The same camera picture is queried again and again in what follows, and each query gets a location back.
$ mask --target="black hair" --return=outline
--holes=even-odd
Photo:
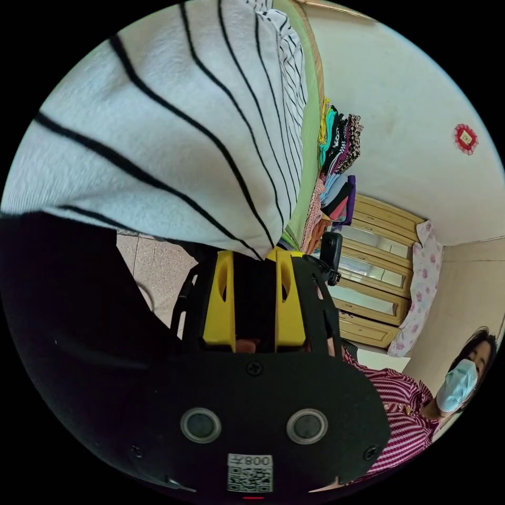
[[[489,355],[489,359],[488,359],[488,362],[486,363],[486,367],[483,369],[483,371],[479,377],[478,386],[481,385],[482,381],[484,380],[484,378],[486,376],[486,373],[488,372],[489,368],[493,364],[493,361],[494,361],[494,359],[496,357],[496,353],[497,353],[496,336],[492,335],[489,332],[489,328],[487,326],[481,326],[480,328],[477,328],[477,330],[475,330],[475,332],[470,337],[468,342],[465,344],[463,349],[461,349],[461,352],[458,354],[457,358],[452,362],[448,372],[453,370],[462,359],[468,358],[470,356],[471,352],[475,349],[475,347],[477,347],[482,342],[487,342],[491,346],[491,354]],[[470,395],[470,397],[464,402],[464,404],[456,412],[463,412],[464,408],[467,406],[468,402],[471,400],[471,398],[473,397],[473,395],[477,391],[478,386],[475,388],[475,390]]]

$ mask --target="white wall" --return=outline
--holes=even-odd
[[[446,247],[438,291],[404,373],[436,393],[473,332],[499,336],[505,316],[505,238]]]
[[[358,346],[358,363],[373,370],[391,368],[403,372],[410,358],[394,358],[385,352],[378,352],[377,348],[365,349]]]
[[[325,94],[358,114],[358,191],[431,219],[443,245],[505,236],[505,177],[477,113],[425,53],[379,23],[305,7],[321,54]],[[474,154],[454,144],[468,124]]]

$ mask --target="woman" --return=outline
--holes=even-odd
[[[329,352],[335,355],[332,340]],[[395,370],[372,370],[360,365],[342,347],[345,362],[363,372],[379,392],[391,426],[391,438],[377,461],[361,482],[394,468],[423,452],[433,441],[442,421],[461,412],[471,400],[488,372],[497,352],[496,337],[489,329],[475,331],[447,372],[444,384],[435,397],[422,383]],[[336,481],[316,491],[341,487]]]

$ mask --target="yellow bracket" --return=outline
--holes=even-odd
[[[301,347],[305,342],[304,321],[295,281],[292,258],[303,253],[273,249],[267,259],[276,262],[275,349]],[[227,346],[235,352],[235,293],[233,253],[217,256],[205,320],[204,341],[209,346]]]
[[[231,251],[221,251],[217,255],[205,320],[204,341],[209,346],[229,346],[235,352],[235,293]]]

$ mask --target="qr code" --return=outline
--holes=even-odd
[[[272,491],[274,469],[228,467],[228,491],[268,493]]]

